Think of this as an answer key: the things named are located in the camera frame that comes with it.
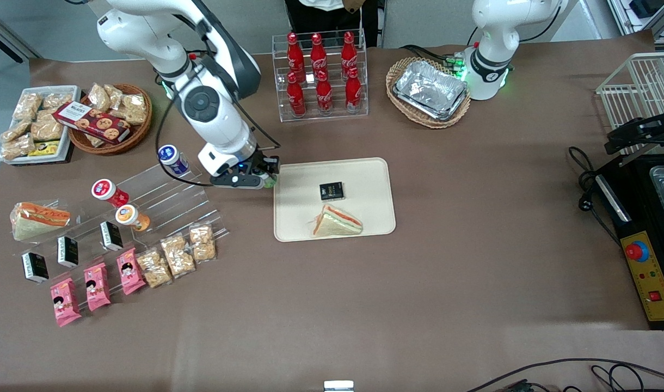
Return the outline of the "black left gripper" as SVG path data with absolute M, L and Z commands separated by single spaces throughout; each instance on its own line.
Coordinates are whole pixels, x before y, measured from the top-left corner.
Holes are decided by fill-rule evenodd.
M 605 143 L 609 155 L 639 145 L 655 144 L 664 146 L 664 113 L 646 119 L 634 119 L 607 134 Z

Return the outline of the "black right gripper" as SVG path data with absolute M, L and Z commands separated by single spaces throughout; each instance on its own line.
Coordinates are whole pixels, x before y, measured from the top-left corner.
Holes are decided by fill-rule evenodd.
M 269 187 L 269 174 L 280 173 L 279 156 L 250 158 L 223 174 L 210 176 L 210 183 L 217 188 L 262 189 Z

